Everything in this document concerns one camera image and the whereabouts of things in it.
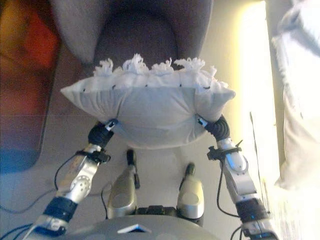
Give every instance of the pillow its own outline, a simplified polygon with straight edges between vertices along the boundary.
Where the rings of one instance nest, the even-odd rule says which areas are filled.
[[[171,59],[149,70],[139,54],[113,71],[113,62],[100,62],[94,76],[61,89],[74,105],[106,123],[117,119],[113,132],[133,148],[161,149],[189,144],[205,130],[197,115],[215,122],[225,103],[235,96],[223,82],[201,70],[198,58]]]

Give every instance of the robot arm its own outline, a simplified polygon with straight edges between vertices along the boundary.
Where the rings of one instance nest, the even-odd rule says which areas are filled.
[[[230,130],[223,116],[215,122],[201,117],[198,122],[216,138],[217,147],[210,147],[209,160],[220,160],[226,186],[238,215],[242,231],[250,239],[279,240],[270,213],[266,211],[248,172],[248,161],[240,153],[241,148],[230,138]]]
[[[92,179],[98,166],[110,160],[103,147],[113,136],[111,130],[116,124],[116,120],[111,120],[106,125],[98,124],[92,128],[88,136],[89,145],[76,153],[69,171],[58,186],[55,197],[23,240],[52,239],[65,234],[78,203],[91,190]]]

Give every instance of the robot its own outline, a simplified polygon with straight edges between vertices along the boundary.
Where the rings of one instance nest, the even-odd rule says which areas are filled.
[[[102,240],[102,239],[201,239],[216,238],[199,227],[205,210],[203,186],[194,176],[195,165],[190,163],[182,179],[177,205],[153,205],[137,208],[136,189],[140,187],[136,156],[127,151],[128,166],[115,181],[107,203],[107,218],[93,226],[66,234],[68,223],[77,205],[89,194],[92,179],[101,163],[110,160],[104,147],[113,136],[116,119],[99,123],[88,135],[88,146],[78,151],[70,169],[60,182],[55,197],[43,214],[30,227],[24,240]],[[251,240],[280,240],[270,213],[266,211],[248,173],[248,161],[241,148],[230,138],[224,116],[207,122],[200,116],[198,122],[217,142],[217,149],[209,148],[209,160],[219,160],[230,197],[241,219],[241,229]]]

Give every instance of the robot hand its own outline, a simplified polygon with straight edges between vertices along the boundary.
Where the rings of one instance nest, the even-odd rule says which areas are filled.
[[[210,147],[207,156],[209,160],[221,162],[226,186],[242,221],[244,235],[252,240],[279,240],[270,213],[266,211],[249,175],[248,161],[240,153],[241,148],[232,142],[224,116],[214,123],[199,117],[198,122],[216,139],[218,149]]]

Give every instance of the black cable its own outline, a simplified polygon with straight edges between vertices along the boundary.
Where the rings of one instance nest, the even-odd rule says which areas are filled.
[[[67,162],[69,162],[74,156],[76,156],[76,154],[73,154],[68,160],[66,160],[64,163],[61,164],[61,166],[56,170],[55,175],[54,175],[54,187],[55,190],[58,190],[58,185],[57,185],[57,176],[58,173],[60,171],[60,169],[67,164]]]
[[[15,231],[17,231],[17,230],[19,230],[19,229],[26,229],[26,228],[30,228],[30,227],[31,227],[31,225],[32,225],[32,223],[30,223],[30,224],[26,224],[26,225],[22,225],[22,226],[18,226],[18,227],[16,227],[16,228],[14,228],[14,229],[12,229],[12,230],[8,231],[6,234],[4,234],[4,235],[0,238],[0,240],[5,239],[7,236],[9,236],[10,234],[14,233]]]
[[[238,215],[234,215],[234,214],[228,213],[228,212],[224,211],[224,210],[220,207],[219,200],[220,200],[220,190],[221,190],[221,183],[222,183],[222,177],[223,177],[223,168],[224,168],[224,165],[222,164],[222,165],[221,165],[221,174],[220,174],[218,192],[217,192],[217,194],[216,194],[216,205],[217,205],[218,209],[219,209],[221,212],[223,212],[224,214],[227,214],[227,215],[229,215],[229,216],[231,216],[231,217],[240,218]]]
[[[236,232],[237,232],[239,229],[241,229],[241,226],[240,226],[240,227],[237,227],[236,230],[233,231],[233,233],[232,233],[232,235],[231,235],[231,237],[230,237],[230,240],[232,240],[232,239],[234,238]]]
[[[101,201],[102,201],[102,204],[103,204],[103,207],[105,210],[105,219],[108,219],[108,212],[107,212],[106,202],[104,200],[104,190],[108,185],[111,185],[111,188],[108,190],[108,192],[110,192],[110,190],[112,189],[112,182],[109,181],[106,183],[106,185],[103,186],[101,193],[100,193]]]
[[[7,212],[9,214],[23,214],[26,211],[28,211],[29,209],[31,209],[45,195],[47,195],[49,193],[52,193],[52,192],[55,192],[55,191],[56,191],[55,189],[51,189],[51,190],[48,190],[48,191],[44,192],[43,194],[38,196],[29,206],[27,206],[26,208],[24,208],[22,210],[13,210],[13,209],[9,209],[9,208],[3,207],[1,205],[0,205],[0,210],[2,210],[4,212]]]
[[[103,207],[104,207],[104,211],[105,211],[105,219],[108,219],[108,212],[107,212],[107,206],[106,206],[106,203],[105,203],[105,200],[104,200],[104,187],[102,188],[101,190],[101,201],[102,201],[102,204],[103,204]]]
[[[22,229],[20,232],[17,233],[17,235],[15,235],[14,239],[12,240],[17,240],[18,237],[23,234],[25,231],[29,230],[29,227],[26,227],[25,229]]]
[[[258,157],[258,148],[257,148],[257,141],[256,141],[256,133],[255,133],[255,126],[254,126],[254,119],[252,117],[252,113],[250,112],[250,121],[252,125],[252,133],[253,133],[253,140],[254,140],[254,151],[255,151],[255,156],[256,156],[256,163],[257,163],[257,170],[258,170],[258,177],[259,177],[259,183],[260,183],[260,190],[261,190],[261,195],[263,195],[262,191],[262,186],[261,186],[261,176],[260,176],[260,167],[259,167],[259,157]],[[262,197],[262,202],[263,205],[265,206],[265,200]]]

